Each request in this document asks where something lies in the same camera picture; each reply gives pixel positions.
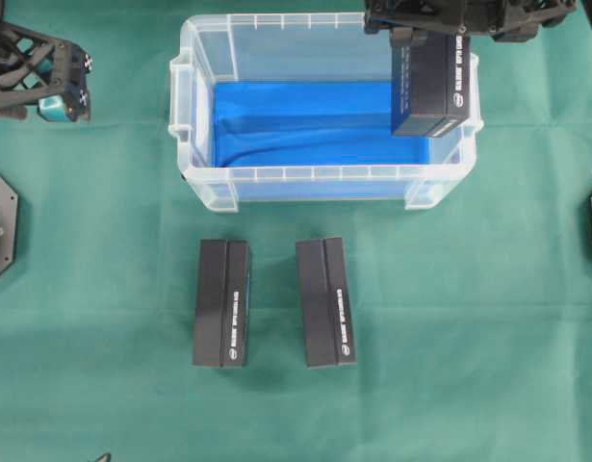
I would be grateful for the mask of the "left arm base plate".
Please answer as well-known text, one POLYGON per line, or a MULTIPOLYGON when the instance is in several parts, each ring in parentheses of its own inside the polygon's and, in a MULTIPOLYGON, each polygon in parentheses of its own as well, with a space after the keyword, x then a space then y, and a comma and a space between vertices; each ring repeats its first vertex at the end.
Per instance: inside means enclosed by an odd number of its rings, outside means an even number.
POLYGON ((0 176, 0 275, 13 263, 18 195, 0 176))

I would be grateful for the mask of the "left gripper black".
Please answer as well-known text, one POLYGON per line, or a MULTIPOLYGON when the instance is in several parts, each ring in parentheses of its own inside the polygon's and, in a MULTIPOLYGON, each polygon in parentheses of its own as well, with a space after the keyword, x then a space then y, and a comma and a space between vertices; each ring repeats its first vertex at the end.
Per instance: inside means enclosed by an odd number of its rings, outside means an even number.
POLYGON ((0 117, 23 120, 34 107, 48 122, 89 121, 91 71, 78 44, 0 17, 0 117))

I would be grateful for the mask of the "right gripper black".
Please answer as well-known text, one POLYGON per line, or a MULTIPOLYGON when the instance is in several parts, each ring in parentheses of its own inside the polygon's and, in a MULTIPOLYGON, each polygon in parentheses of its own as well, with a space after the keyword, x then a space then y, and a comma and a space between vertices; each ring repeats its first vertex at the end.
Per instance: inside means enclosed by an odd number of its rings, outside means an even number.
POLYGON ((364 32, 387 30, 393 47, 423 45, 430 33, 521 43, 576 9, 575 1, 376 0, 365 3, 364 32))

